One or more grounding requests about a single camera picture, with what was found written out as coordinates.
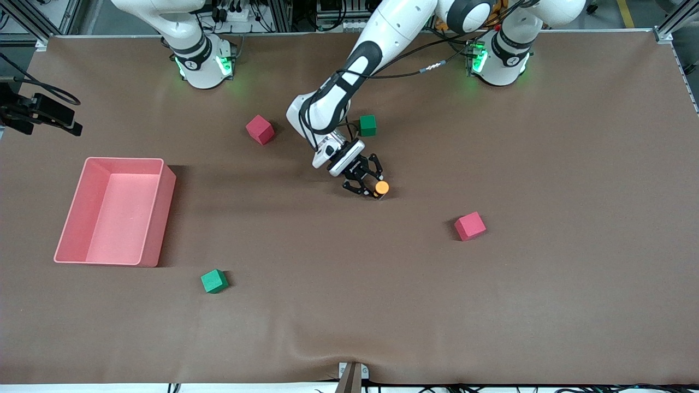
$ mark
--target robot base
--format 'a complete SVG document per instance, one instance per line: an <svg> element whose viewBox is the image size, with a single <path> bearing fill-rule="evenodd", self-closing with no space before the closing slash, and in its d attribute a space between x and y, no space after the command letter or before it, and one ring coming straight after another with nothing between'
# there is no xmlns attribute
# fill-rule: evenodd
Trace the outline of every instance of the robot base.
<svg viewBox="0 0 699 393"><path fill-rule="evenodd" d="M519 61L515 66L506 66L499 57L493 54L492 41L493 36L496 34L495 30L491 30L486 33L481 41L484 41L485 51L484 59L482 60L480 66L471 66L471 71L473 75L476 75L480 80L492 86L506 86L514 81L524 72L526 68L527 60L529 60L529 55L527 55L523 60Z"/></svg>
<svg viewBox="0 0 699 393"><path fill-rule="evenodd" d="M210 89L226 79L233 79L237 47L215 34L206 34L211 40L211 55L198 70L189 70L178 62L182 79L197 89Z"/></svg>

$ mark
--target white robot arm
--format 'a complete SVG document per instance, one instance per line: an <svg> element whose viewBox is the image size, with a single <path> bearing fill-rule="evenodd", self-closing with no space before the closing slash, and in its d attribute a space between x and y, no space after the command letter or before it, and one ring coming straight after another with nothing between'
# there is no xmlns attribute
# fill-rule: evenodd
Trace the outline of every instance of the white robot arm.
<svg viewBox="0 0 699 393"><path fill-rule="evenodd" d="M585 6L584 0L525 1L503 21L500 29L488 31L475 75L485 83L505 86L513 83L526 68L529 52L544 23L560 27L571 23Z"/></svg>
<svg viewBox="0 0 699 393"><path fill-rule="evenodd" d="M120 10L135 15L156 29L175 53L180 74L198 89L210 89L233 75L231 43L204 34L189 12L204 7L204 0L112 0Z"/></svg>
<svg viewBox="0 0 699 393"><path fill-rule="evenodd" d="M415 39L432 15L446 21L455 32L464 34L475 31L488 22L493 3L494 0L383 0L367 22L345 65L316 92L297 96L287 110L289 123L315 151L313 166L319 168L329 161L327 169L332 176L345 176L345 189L357 194L382 197L380 192L370 190L364 182L366 176L383 179L376 155L369 158L362 156L364 143L359 139L348 141L336 129L347 115L350 99L368 76L396 58ZM514 48L517 50L515 56L528 58L528 49L541 29L540 18L549 24L568 23L577 17L584 3L585 0L529 0L527 4L520 3L521 7L528 8L515 10L505 19L498 32L511 31L511 37L503 33L499 39L514 44L514 47L491 45L484 48L478 64L479 72L476 74L493 85L514 82L522 67L517 67L514 78L502 83L510 79L512 66L496 67L496 61L486 61L489 51L507 52L507 49ZM526 13L529 18L515 15L517 11L520 14ZM502 77L501 74L507 74L507 77ZM368 161L375 163L374 171L369 168Z"/></svg>
<svg viewBox="0 0 699 393"><path fill-rule="evenodd" d="M367 175L382 180L378 158L361 155L364 143L348 141L336 127L350 106L350 99L377 70L398 56L432 15L441 17L459 32L481 27L491 13L493 0L384 0L362 31L344 67L316 91L297 96L287 110L287 119L315 151L313 166L330 161L332 176L345 175L343 187L357 194L383 195L370 190ZM374 162L376 169L368 167Z"/></svg>

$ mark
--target table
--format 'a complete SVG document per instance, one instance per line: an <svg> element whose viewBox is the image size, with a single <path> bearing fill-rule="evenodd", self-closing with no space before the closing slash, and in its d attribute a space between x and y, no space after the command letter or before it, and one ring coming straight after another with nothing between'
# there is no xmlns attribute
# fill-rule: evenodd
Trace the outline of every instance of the table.
<svg viewBox="0 0 699 393"><path fill-rule="evenodd" d="M542 34L509 87L458 61L367 82L350 119L376 115L366 152L392 186L373 201L314 170L284 118L355 39L250 37L205 91L155 38L37 53L85 129L0 143L0 383L323 380L347 360L381 383L699 381L699 118L669 45ZM256 114L278 131L264 147ZM52 262L90 156L175 171L159 267ZM476 210L488 233L457 241ZM211 269L233 287L206 294Z"/></svg>

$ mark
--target plastic container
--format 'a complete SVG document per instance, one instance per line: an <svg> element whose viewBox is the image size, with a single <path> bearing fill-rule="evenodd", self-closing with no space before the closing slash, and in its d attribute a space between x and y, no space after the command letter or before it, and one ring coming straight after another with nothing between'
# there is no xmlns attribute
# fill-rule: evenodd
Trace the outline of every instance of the plastic container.
<svg viewBox="0 0 699 393"><path fill-rule="evenodd" d="M156 266L174 188L159 158L86 159L54 261Z"/></svg>

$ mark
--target metal frame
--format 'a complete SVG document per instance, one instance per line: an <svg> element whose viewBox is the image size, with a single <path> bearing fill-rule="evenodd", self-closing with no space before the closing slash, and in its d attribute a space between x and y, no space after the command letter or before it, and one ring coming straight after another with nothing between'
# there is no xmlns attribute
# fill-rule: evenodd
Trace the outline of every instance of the metal frame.
<svg viewBox="0 0 699 393"><path fill-rule="evenodd" d="M61 34L58 28L27 0L3 0L0 1L0 7L44 44L51 36Z"/></svg>
<svg viewBox="0 0 699 393"><path fill-rule="evenodd" d="M672 40L672 32L684 26L692 14L699 11L699 0L682 0L679 6L669 14L660 26L655 26L654 33L658 43Z"/></svg>
<svg viewBox="0 0 699 393"><path fill-rule="evenodd" d="M269 0L269 8L272 12L272 20L277 33L291 31L291 4L287 0Z"/></svg>
<svg viewBox="0 0 699 393"><path fill-rule="evenodd" d="M66 12L63 14L63 19L61 20L61 25L58 26L58 30L61 34L69 34L73 28L75 22L76 11L80 9L83 0L69 0Z"/></svg>

